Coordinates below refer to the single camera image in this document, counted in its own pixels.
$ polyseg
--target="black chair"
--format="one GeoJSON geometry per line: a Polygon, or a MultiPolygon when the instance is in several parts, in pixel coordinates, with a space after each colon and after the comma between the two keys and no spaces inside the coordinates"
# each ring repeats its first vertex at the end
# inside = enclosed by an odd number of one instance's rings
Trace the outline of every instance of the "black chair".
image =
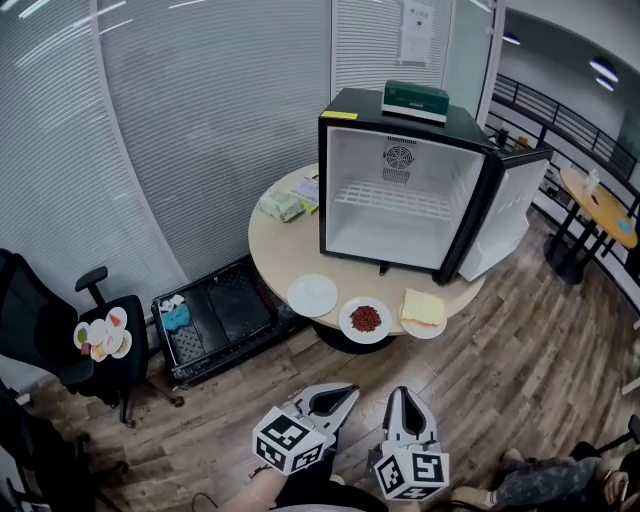
{"type": "Polygon", "coordinates": [[[146,378],[149,346],[140,299],[127,295],[105,302],[97,283],[107,277],[106,267],[82,276],[76,291],[88,289],[97,307],[80,315],[49,290],[19,254],[0,249],[0,354],[56,375],[72,393],[97,396],[106,404],[120,404],[120,421],[135,427],[127,418],[131,390],[144,384],[174,407],[181,397],[171,397],[146,378]],[[78,321],[91,323],[105,318],[114,307],[127,312],[127,330],[132,345],[122,359],[107,357],[95,363],[83,356],[73,343],[78,321]]]}
{"type": "Polygon", "coordinates": [[[53,512],[70,510],[93,511],[96,498],[111,509],[121,510],[98,488],[98,484],[114,472],[126,473],[127,463],[119,461],[108,471],[91,475],[84,452],[86,434],[76,438],[76,445],[62,439],[47,419],[31,416],[13,399],[0,381],[0,445],[13,457],[27,491],[17,491],[7,479],[13,506],[22,510],[22,503],[46,506],[53,512]],[[25,470],[31,471],[39,493],[29,489],[25,470]]]}

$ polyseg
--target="blue sponge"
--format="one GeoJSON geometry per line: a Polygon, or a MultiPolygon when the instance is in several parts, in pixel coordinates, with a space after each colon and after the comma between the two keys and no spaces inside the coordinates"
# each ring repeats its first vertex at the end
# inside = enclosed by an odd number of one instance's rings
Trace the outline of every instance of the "blue sponge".
{"type": "Polygon", "coordinates": [[[167,331],[177,331],[191,323],[191,314],[186,304],[180,304],[168,313],[162,313],[162,323],[167,331]]]}

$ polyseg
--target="chair armrest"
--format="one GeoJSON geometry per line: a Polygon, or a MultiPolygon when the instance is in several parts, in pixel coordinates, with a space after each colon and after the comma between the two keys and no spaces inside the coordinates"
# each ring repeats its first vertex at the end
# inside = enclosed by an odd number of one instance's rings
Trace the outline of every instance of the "chair armrest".
{"type": "Polygon", "coordinates": [[[107,267],[98,267],[90,272],[87,272],[76,282],[76,291],[79,292],[89,286],[99,283],[103,279],[106,279],[109,275],[107,267]]]}
{"type": "Polygon", "coordinates": [[[58,372],[58,379],[65,386],[74,386],[89,380],[93,376],[93,359],[87,359],[71,366],[66,366],[58,372]]]}

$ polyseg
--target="white plate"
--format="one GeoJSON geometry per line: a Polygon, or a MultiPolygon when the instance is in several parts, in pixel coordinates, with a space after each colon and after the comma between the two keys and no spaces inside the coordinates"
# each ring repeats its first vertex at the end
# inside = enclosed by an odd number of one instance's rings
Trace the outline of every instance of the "white plate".
{"type": "Polygon", "coordinates": [[[107,337],[107,323],[102,318],[97,318],[89,326],[89,343],[100,345],[107,337]]]}
{"type": "Polygon", "coordinates": [[[102,346],[107,354],[113,354],[117,352],[122,346],[122,340],[124,339],[124,330],[110,327],[107,329],[107,339],[104,340],[102,346]]]}
{"type": "Polygon", "coordinates": [[[93,359],[96,363],[104,361],[107,358],[107,353],[104,350],[102,350],[102,353],[100,354],[100,356],[98,356],[100,347],[102,347],[100,343],[91,347],[91,359],[93,359]]]}
{"type": "Polygon", "coordinates": [[[76,346],[76,348],[82,348],[82,343],[78,341],[78,332],[80,331],[80,329],[84,329],[85,331],[87,331],[86,342],[89,341],[89,324],[87,322],[80,322],[78,325],[76,325],[76,330],[73,331],[73,344],[76,346]]]}
{"type": "Polygon", "coordinates": [[[111,354],[111,357],[115,357],[116,359],[122,359],[124,356],[126,356],[129,353],[129,350],[131,350],[132,342],[133,342],[133,339],[131,338],[131,333],[129,331],[124,331],[124,338],[122,340],[122,345],[120,345],[120,348],[116,352],[111,354]]]}
{"type": "Polygon", "coordinates": [[[299,315],[316,318],[336,307],[338,288],[328,277],[307,274],[291,283],[287,302],[299,315]]]}
{"type": "Polygon", "coordinates": [[[411,336],[416,338],[420,338],[421,340],[430,340],[440,336],[445,327],[447,327],[447,317],[445,316],[444,322],[440,325],[436,325],[435,327],[425,327],[424,325],[417,324],[415,322],[407,322],[402,320],[402,306],[404,306],[404,302],[400,304],[400,309],[398,310],[398,318],[400,319],[400,324],[404,327],[404,330],[407,331],[411,336]]]}
{"type": "Polygon", "coordinates": [[[356,343],[361,343],[362,345],[371,345],[372,343],[377,343],[389,335],[389,330],[391,329],[391,313],[387,306],[377,299],[373,299],[371,297],[356,297],[342,306],[340,315],[338,316],[338,323],[340,324],[340,329],[342,329],[342,332],[347,338],[355,341],[356,343]],[[374,331],[360,332],[353,328],[353,324],[351,323],[351,313],[360,306],[371,306],[378,312],[378,315],[380,315],[380,321],[382,323],[376,327],[374,331]]]}
{"type": "Polygon", "coordinates": [[[107,313],[105,321],[107,322],[107,327],[124,331],[124,328],[127,326],[127,312],[122,308],[113,308],[109,313],[107,313]],[[114,325],[111,315],[120,320],[120,325],[114,325]]]}

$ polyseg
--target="round table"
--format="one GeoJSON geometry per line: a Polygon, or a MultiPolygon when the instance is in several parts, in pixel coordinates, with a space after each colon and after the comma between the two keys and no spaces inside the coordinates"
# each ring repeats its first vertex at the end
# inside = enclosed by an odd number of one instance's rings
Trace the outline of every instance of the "round table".
{"type": "MultiPolygon", "coordinates": [[[[317,168],[318,164],[313,164],[298,169],[281,178],[271,189],[283,190],[317,168]]],[[[449,285],[441,287],[433,282],[428,272],[395,266],[380,276],[377,264],[320,254],[318,217],[317,211],[312,215],[303,213],[291,222],[281,223],[256,206],[249,222],[249,248],[258,272],[269,288],[285,302],[289,286],[302,275],[321,274],[336,284],[338,304],[326,315],[313,319],[320,338],[334,348],[367,353],[379,350],[392,339],[388,337],[379,343],[361,345],[348,340],[339,331],[340,309],[353,297],[368,296],[382,301],[393,317],[390,335],[394,336],[406,334],[398,318],[406,288],[440,297],[450,317],[469,304],[484,284],[484,277],[469,283],[458,276],[449,285]]]]}
{"type": "Polygon", "coordinates": [[[593,194],[589,194],[585,188],[587,176],[576,169],[562,169],[560,178],[564,189],[573,198],[575,204],[558,232],[545,242],[544,254],[556,274],[566,283],[574,285],[582,282],[584,268],[595,256],[607,235],[628,249],[638,244],[638,236],[622,205],[604,187],[598,185],[593,194]],[[562,242],[562,237],[568,231],[580,208],[591,216],[591,220],[573,247],[569,248],[562,242]],[[584,247],[596,225],[602,228],[602,232],[584,258],[577,261],[578,252],[584,247]]]}

